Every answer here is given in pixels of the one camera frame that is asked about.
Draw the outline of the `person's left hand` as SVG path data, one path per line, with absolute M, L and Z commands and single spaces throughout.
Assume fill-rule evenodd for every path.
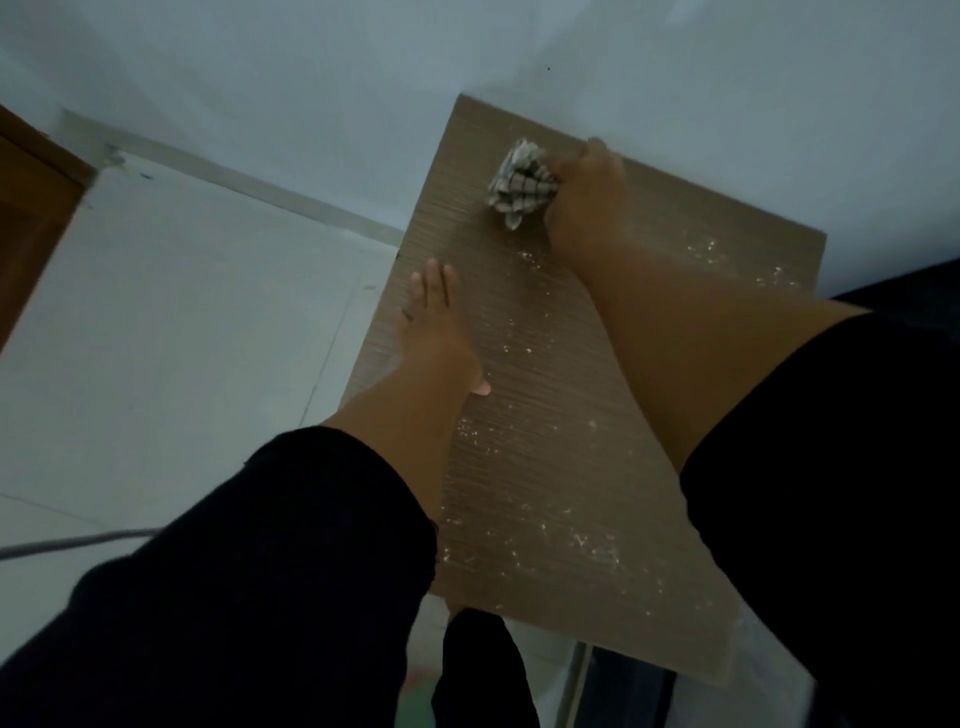
M 445 308 L 425 307 L 426 262 L 421 270 L 411 273 L 409 278 L 407 298 L 413 300 L 414 321 L 409 330 L 397 331 L 401 356 L 404 360 L 438 358 L 452 363 L 455 370 L 465 377 L 471 392 L 474 377 L 482 374 L 485 378 L 485 374 L 474 345 L 462 282 L 452 265 L 438 262 L 444 271 Z

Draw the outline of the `person's right hand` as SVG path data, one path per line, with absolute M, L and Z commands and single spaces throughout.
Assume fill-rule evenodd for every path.
M 563 153 L 552 153 L 545 159 L 546 166 L 553 174 L 554 158 L 558 155 Z M 594 197 L 559 185 L 558 193 L 544 215 L 553 251 L 569 267 L 579 269 L 599 261 L 610 250 L 618 248 L 625 239 L 625 197 L 626 189 L 619 197 Z

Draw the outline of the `checkered cleaning cloth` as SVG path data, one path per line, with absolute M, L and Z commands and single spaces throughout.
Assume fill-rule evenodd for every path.
M 546 151 L 522 138 L 508 151 L 486 190 L 486 204 L 503 217 L 514 232 L 524 218 L 546 208 L 556 197 L 560 181 L 546 166 Z

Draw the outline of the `person's right forearm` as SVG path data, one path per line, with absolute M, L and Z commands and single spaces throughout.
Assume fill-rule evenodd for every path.
M 630 393 L 676 473 L 810 340 L 867 309 L 755 287 L 627 237 L 552 235 L 593 301 Z

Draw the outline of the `person's left forearm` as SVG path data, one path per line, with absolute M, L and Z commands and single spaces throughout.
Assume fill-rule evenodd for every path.
M 373 450 L 435 520 L 454 431 L 482 382 L 482 369 L 473 359 L 408 359 L 321 425 Z

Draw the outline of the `brown wooden side table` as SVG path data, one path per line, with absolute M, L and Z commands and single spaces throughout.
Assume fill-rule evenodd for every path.
M 491 394 L 448 459 L 438 597 L 726 686 L 741 599 L 690 525 L 678 477 L 634 403 L 591 298 L 538 215 L 487 204 L 518 140 L 579 140 L 461 95 L 453 105 L 343 395 L 399 360 L 410 275 L 456 269 Z

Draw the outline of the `scattered white powder crumbs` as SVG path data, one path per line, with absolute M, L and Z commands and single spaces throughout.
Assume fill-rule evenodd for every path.
M 614 593 L 719 580 L 589 294 L 537 235 L 462 239 L 491 383 L 462 412 L 444 515 L 453 569 Z

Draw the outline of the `person's black trouser leg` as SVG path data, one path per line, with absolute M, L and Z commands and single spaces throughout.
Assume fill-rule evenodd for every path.
M 521 652 L 501 616 L 451 613 L 431 708 L 436 728 L 541 728 Z

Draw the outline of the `metal table leg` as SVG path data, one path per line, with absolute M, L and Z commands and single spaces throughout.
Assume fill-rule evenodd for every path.
M 574 728 L 593 661 L 594 646 L 577 641 L 558 703 L 554 728 Z

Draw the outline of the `person's black left sleeve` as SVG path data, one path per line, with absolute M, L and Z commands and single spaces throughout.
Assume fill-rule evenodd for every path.
M 0 665 L 0 728 L 393 728 L 435 523 L 341 431 L 262 446 Z

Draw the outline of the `person's black sleeve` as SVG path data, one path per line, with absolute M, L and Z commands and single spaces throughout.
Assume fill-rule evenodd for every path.
M 0 728 L 393 728 L 435 523 L 341 431 L 262 446 L 0 665 Z
M 834 325 L 679 482 L 716 565 L 853 728 L 960 728 L 960 338 Z

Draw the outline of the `person's black right sleeve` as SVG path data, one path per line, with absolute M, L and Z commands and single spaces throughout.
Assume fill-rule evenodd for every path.
M 960 728 L 960 338 L 834 325 L 679 482 L 716 565 L 853 728 Z

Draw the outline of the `brown wooden door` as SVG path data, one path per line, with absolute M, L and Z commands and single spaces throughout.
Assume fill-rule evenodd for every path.
M 97 176 L 0 104 L 0 355 Z

